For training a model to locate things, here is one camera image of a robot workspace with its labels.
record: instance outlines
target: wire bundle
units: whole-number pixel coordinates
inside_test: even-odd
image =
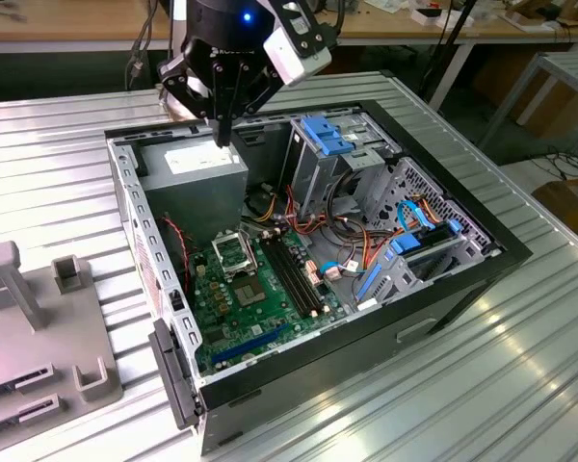
[[[571,154],[563,152],[557,146],[549,145],[548,152],[545,154],[538,154],[537,156],[529,156],[527,158],[537,168],[551,174],[555,178],[566,181],[569,178],[578,178],[578,154]],[[538,159],[545,159],[556,171],[548,167],[543,167],[536,162]],[[568,171],[562,168],[562,164],[575,168],[577,171]]]
[[[152,19],[156,14],[158,9],[158,0],[147,0],[147,18],[145,19],[142,30],[139,32],[135,41],[133,41],[133,46],[131,47],[130,57],[128,63],[126,63],[126,68],[124,69],[124,89],[126,91],[131,91],[133,84],[137,78],[141,75],[144,68],[143,56],[147,51],[147,47],[152,41]],[[145,37],[145,43],[142,47],[142,40]]]

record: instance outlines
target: aluminum slotted table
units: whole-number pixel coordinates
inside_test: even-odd
[[[316,77],[264,109],[369,98],[534,256],[449,328],[209,460],[578,460],[578,239],[395,79]],[[103,137],[167,120],[155,90],[0,103],[0,240],[15,239],[28,268],[69,253],[90,260],[125,389],[121,401],[5,449],[0,461],[197,460],[147,342],[151,319]]]

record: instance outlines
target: red wire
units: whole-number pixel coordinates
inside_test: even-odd
[[[182,234],[184,234],[184,231],[182,231],[180,228],[177,227],[177,225],[171,221],[169,218],[165,218],[162,217],[163,221],[168,224],[171,228],[173,228],[173,231],[175,232],[175,234],[177,235],[178,239],[180,240],[180,245],[182,246],[182,258],[184,259],[184,292],[188,292],[189,289],[189,282],[190,282],[190,276],[189,276],[189,252],[186,250],[186,245],[184,244],[184,238],[182,238]]]

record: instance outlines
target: blue drive bracket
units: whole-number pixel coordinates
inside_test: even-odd
[[[460,222],[457,219],[455,219],[455,218],[448,219],[447,224],[449,224],[450,229],[452,230],[452,232],[454,234],[457,235],[457,234],[462,232],[462,225],[460,224]]]
[[[401,255],[414,249],[415,247],[419,247],[420,243],[412,234],[406,234],[393,240],[391,246],[396,253]]]
[[[336,156],[355,150],[354,144],[344,141],[338,127],[329,123],[325,117],[305,117],[302,119],[302,126],[326,156]]]

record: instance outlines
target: table leg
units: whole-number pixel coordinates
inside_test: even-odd
[[[469,53],[471,53],[474,44],[475,43],[469,41],[463,45],[460,45],[459,49],[456,50],[454,58],[450,62],[450,65],[447,66],[441,82],[439,82],[439,85],[434,91],[430,103],[428,103],[429,106],[435,111],[438,111],[441,107],[441,104],[443,104],[445,96],[447,96],[448,91],[452,85],[454,85],[454,82],[456,81],[460,70],[464,66],[466,59],[469,57]]]
[[[541,59],[540,54],[536,54],[536,56],[533,57],[533,59],[527,65],[527,68],[524,69],[522,74],[520,74],[520,77],[518,78],[516,83],[513,84],[512,89],[499,106],[499,109],[497,109],[496,113],[494,113],[494,116],[492,117],[490,123],[486,128],[484,136],[477,143],[477,146],[481,150],[484,150],[484,148],[486,147],[486,145],[488,144],[494,133],[499,128],[499,125],[501,125],[501,123],[505,119],[505,116],[508,114],[509,111],[512,110],[513,105],[516,104],[522,92],[527,88],[529,82],[531,82],[531,79],[533,79],[533,76],[538,70],[540,59]]]
[[[569,52],[578,51],[578,42],[571,45],[568,51]],[[546,82],[541,86],[539,91],[536,93],[536,95],[533,97],[531,102],[527,105],[525,110],[522,112],[522,114],[516,121],[518,125],[524,125],[525,123],[527,123],[527,121],[529,121],[533,113],[536,111],[538,106],[543,102],[546,96],[548,96],[548,93],[553,89],[556,83],[557,83],[556,77],[553,76],[548,77],[548,80],[546,80]]]

